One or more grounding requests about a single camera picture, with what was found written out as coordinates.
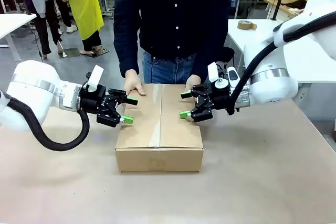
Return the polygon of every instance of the tape roll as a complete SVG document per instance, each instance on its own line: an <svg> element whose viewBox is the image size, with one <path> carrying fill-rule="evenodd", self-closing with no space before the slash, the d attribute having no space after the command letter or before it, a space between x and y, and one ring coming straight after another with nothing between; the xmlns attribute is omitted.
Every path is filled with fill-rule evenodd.
<svg viewBox="0 0 336 224"><path fill-rule="evenodd" d="M257 25L253 24L251 21L241 20L238 22L238 29L240 30L255 30L257 29Z"/></svg>

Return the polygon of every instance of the yellow garment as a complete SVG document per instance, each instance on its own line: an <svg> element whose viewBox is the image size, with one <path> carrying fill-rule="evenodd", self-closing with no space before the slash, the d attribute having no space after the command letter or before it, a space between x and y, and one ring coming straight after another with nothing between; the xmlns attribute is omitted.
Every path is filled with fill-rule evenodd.
<svg viewBox="0 0 336 224"><path fill-rule="evenodd" d="M69 0L69 3L82 40L104 25L98 0Z"/></svg>

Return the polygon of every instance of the cardboard box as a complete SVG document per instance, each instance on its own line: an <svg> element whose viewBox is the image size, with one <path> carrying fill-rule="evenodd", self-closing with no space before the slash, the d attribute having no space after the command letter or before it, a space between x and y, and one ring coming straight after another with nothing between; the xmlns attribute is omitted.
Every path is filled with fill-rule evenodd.
<svg viewBox="0 0 336 224"><path fill-rule="evenodd" d="M121 126L115 149L119 171L200 171L200 127L179 116L195 107L193 98L181 99L184 87L145 84L147 96L131 92L139 103L125 109L125 115L134 117L134 124Z"/></svg>

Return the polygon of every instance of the black pants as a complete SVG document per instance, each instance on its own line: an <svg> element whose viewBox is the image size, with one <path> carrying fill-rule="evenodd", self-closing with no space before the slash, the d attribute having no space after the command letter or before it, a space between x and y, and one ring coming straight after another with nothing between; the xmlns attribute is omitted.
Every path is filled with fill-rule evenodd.
<svg viewBox="0 0 336 224"><path fill-rule="evenodd" d="M59 12L61 13L63 23L67 27L70 27L71 26L71 18L70 18L67 3L63 2L62 0L56 0L56 3L58 5Z"/></svg>
<svg viewBox="0 0 336 224"><path fill-rule="evenodd" d="M99 32L95 31L89 38L83 40L84 50L91 51L92 47L100 46L101 40L99 37Z"/></svg>
<svg viewBox="0 0 336 224"><path fill-rule="evenodd" d="M52 40L54 41L55 45L58 41L61 40L61 36L58 33L58 19L57 14L55 11L54 0L46 1L46 17L41 18L35 8L32 6L31 10L32 13L35 13L37 17L34 19L34 25L37 30L38 37L40 38L41 47L42 47L42 54L47 55L51 53L49 48L49 40L48 40L48 30L47 30L47 22L50 27Z"/></svg>

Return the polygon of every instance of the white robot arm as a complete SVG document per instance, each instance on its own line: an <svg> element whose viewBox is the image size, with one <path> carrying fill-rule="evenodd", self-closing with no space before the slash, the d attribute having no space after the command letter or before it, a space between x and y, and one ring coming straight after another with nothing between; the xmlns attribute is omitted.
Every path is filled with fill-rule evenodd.
<svg viewBox="0 0 336 224"><path fill-rule="evenodd" d="M99 84L103 69L95 66L81 85L60 80L54 67L33 60L17 65L7 92L0 90L0 125L17 131L32 131L35 138L53 151L67 151L79 145L88 135L90 123L87 113L97 115L97 122L115 127L118 123L132 123L133 118L116 111L120 103L137 105L122 90ZM49 108L78 112L82 119L79 136L67 144L50 140L41 128Z"/></svg>
<svg viewBox="0 0 336 224"><path fill-rule="evenodd" d="M182 98L197 97L196 107L181 112L181 117L190 115L198 122L211 119L211 109L226 109L232 115L235 109L293 98L298 83L287 71L283 46L309 34L336 60L336 4L305 10L269 34L247 43L244 48L247 68L241 78L233 67L224 73L217 69L216 63L209 65L210 83L181 94Z"/></svg>

